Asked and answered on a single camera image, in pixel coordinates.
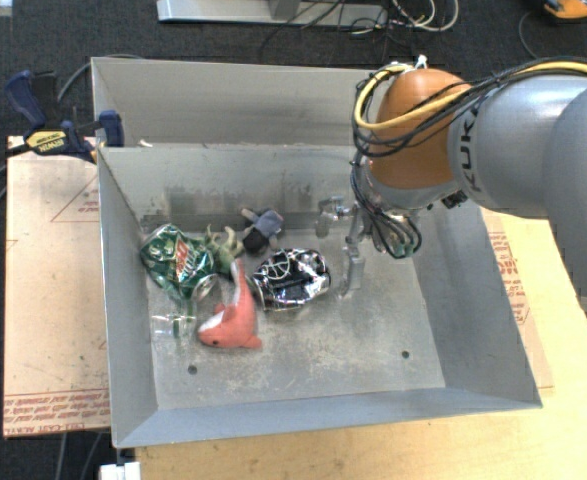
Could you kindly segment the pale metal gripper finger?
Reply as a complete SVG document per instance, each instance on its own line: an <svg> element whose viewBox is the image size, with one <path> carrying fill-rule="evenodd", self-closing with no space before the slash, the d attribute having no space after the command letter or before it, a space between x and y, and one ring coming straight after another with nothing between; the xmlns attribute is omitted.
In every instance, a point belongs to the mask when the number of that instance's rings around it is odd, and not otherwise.
<svg viewBox="0 0 587 480"><path fill-rule="evenodd" d="M359 251L357 244L347 243L343 247L344 272L341 281L341 294L347 294L362 288L366 258Z"/></svg>
<svg viewBox="0 0 587 480"><path fill-rule="evenodd" d="M328 236L331 226L348 216L343 196L331 196L318 202L319 216L315 222L315 234L318 238Z"/></svg>

